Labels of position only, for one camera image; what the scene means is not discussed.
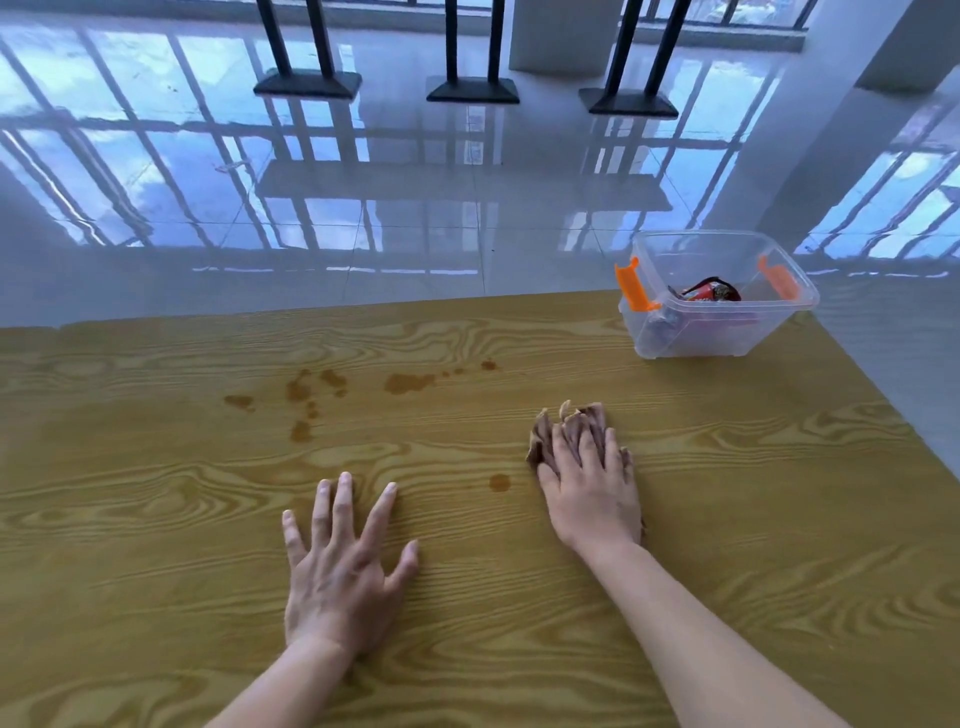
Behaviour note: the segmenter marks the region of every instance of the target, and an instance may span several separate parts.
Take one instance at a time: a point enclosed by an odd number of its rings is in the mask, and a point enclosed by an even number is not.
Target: item in box
[[[670,286],[667,288],[682,301],[742,301],[735,287],[716,276],[701,280],[683,293],[677,293]]]

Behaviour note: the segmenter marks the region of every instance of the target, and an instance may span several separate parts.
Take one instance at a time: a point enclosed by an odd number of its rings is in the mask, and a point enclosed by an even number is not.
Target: coffee stain
[[[310,370],[301,369],[297,378],[287,382],[287,401],[298,402],[310,398],[310,387],[303,380],[310,377]]]
[[[294,428],[290,430],[290,439],[295,443],[306,443],[313,440],[313,435],[310,433],[310,423],[303,420],[294,422]]]
[[[253,412],[251,408],[253,404],[253,397],[249,395],[227,395],[224,397],[224,404],[229,404],[231,407],[236,407],[237,409],[242,409],[244,412]]]
[[[436,375],[390,375],[383,388],[392,395],[405,395],[407,392],[419,392],[436,380]]]
[[[347,378],[345,376],[340,376],[332,369],[324,369],[320,373],[320,379],[325,381],[334,389],[343,389],[347,386]]]
[[[490,476],[490,489],[494,493],[506,493],[510,490],[510,476],[504,473],[497,473]]]

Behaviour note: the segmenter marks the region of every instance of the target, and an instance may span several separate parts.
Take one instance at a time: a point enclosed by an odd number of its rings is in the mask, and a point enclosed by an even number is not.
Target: orange clip
[[[640,279],[636,275],[636,266],[639,264],[640,261],[636,258],[636,255],[630,258],[630,265],[626,268],[621,268],[614,263],[613,270],[616,273],[616,282],[620,284],[620,290],[623,291],[623,297],[630,304],[630,310],[656,311],[662,307],[662,304],[651,303],[650,299],[647,298],[647,292],[643,290],[643,284],[640,283]]]
[[[786,269],[785,265],[767,265],[767,256],[761,255],[757,263],[760,273],[766,276],[770,285],[780,294],[785,301],[796,301],[800,297],[800,285],[793,275]]]

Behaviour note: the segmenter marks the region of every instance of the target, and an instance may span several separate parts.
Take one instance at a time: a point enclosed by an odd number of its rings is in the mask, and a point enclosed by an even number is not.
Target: tiled floor
[[[255,27],[0,15],[0,326],[613,288],[635,231],[759,230],[960,473],[960,78],[884,97],[810,54],[681,48],[680,119],[643,122],[525,74],[518,107],[427,104],[441,37],[332,40],[350,105],[254,97]],[[460,50],[482,74],[486,41]]]

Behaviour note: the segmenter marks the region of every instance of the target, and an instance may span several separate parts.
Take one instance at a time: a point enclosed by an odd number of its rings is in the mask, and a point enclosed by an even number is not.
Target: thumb
[[[420,571],[418,550],[419,546],[416,541],[411,541],[403,547],[396,569],[394,569],[394,572],[390,574],[384,582],[384,588],[388,593],[402,596],[403,592],[406,591],[407,585],[413,581],[414,576]]]

